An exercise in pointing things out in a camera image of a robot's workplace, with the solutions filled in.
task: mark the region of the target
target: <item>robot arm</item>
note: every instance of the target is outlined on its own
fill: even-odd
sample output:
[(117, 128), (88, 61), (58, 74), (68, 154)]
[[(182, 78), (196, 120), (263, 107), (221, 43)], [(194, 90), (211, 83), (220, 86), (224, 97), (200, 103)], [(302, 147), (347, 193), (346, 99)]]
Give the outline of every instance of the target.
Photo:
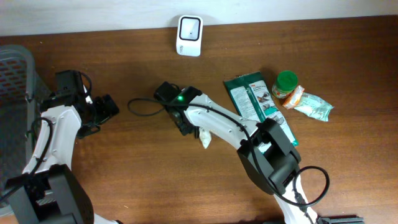
[[(71, 70), (56, 74), (58, 91), (40, 105), (41, 117), (51, 124), (42, 120), (23, 174), (7, 181), (6, 191), (17, 189), (8, 201), (19, 223), (120, 223), (94, 214), (89, 197), (71, 172), (75, 138), (98, 132), (101, 124), (119, 112), (109, 95), (92, 101), (82, 75)], [(43, 153), (43, 161), (32, 173)]]
[[(192, 133), (200, 127), (230, 143), (237, 150), (249, 178), (260, 189), (274, 195), (284, 213), (286, 224), (316, 223), (318, 215), (311, 208), (307, 208), (309, 217), (306, 217), (299, 207), (284, 202), (270, 188), (271, 185), (287, 200), (296, 202), (295, 192), (293, 191), (293, 177), (299, 171), (301, 158), (275, 121), (267, 119), (263, 123), (258, 123), (244, 119), (217, 105), (207, 95), (194, 87), (180, 91), (165, 82), (157, 89), (154, 96), (156, 100), (170, 103), (171, 106), (166, 105), (165, 109), (183, 135)], [(249, 150), (248, 139), (239, 126), (225, 116), (206, 108), (177, 106), (186, 104), (207, 105), (242, 124), (251, 137), (258, 164), (266, 178), (257, 171), (251, 150)], [(308, 203), (299, 176), (297, 177), (296, 188), (304, 200), (299, 203)]]

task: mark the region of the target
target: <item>wooden surface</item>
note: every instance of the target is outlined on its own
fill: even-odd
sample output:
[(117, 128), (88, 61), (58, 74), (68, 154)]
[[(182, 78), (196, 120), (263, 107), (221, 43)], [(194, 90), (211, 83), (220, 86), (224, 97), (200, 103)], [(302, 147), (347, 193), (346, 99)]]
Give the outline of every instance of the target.
[[(301, 166), (324, 167), (322, 216), (356, 214), (366, 223), (397, 223), (398, 17), (206, 26), (200, 57), (175, 52), (176, 29), (3, 37), (34, 55), (50, 88), (56, 71), (75, 69), (109, 93), (120, 114), (100, 133), (77, 140), (72, 171), (95, 212), (125, 223), (234, 223), (282, 216), (275, 199), (247, 177), (235, 150), (214, 138), (203, 149), (166, 113), (132, 115), (129, 99), (152, 96), (165, 80), (193, 85), (235, 111), (223, 81), (260, 70), (268, 87), (292, 70), (305, 91), (335, 108), (324, 123), (281, 108), (297, 137)], [(157, 105), (141, 104), (142, 111)], [(303, 174), (307, 197), (324, 185)], [(13, 218), (2, 219), (10, 222)]]

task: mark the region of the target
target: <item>green package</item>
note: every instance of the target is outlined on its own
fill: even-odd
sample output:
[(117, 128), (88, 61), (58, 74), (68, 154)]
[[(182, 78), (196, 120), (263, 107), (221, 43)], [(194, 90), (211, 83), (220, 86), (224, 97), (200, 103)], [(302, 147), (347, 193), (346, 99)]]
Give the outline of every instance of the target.
[(239, 115), (243, 118), (263, 122), (271, 118), (278, 122), (290, 142), (298, 146), (283, 114), (277, 109), (261, 72), (243, 75), (224, 82)]

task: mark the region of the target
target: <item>jar with green lid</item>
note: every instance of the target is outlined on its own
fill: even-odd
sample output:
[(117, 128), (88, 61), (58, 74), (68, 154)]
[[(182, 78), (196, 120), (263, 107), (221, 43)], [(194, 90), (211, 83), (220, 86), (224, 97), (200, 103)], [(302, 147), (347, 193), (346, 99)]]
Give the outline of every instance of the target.
[(272, 94), (277, 98), (286, 98), (297, 86), (298, 80), (294, 72), (283, 71), (279, 73), (272, 86)]

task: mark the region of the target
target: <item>plastic crate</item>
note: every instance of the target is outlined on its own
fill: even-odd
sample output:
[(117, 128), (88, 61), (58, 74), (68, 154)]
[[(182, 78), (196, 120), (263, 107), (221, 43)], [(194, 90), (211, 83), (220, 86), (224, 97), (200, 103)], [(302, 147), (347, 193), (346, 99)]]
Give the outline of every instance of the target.
[[(32, 54), (19, 45), (0, 47), (0, 192), (7, 179), (22, 174), (32, 156), (33, 120), (40, 116), (38, 103), (50, 95), (35, 72)], [(0, 204), (0, 217), (12, 214), (7, 202)]]

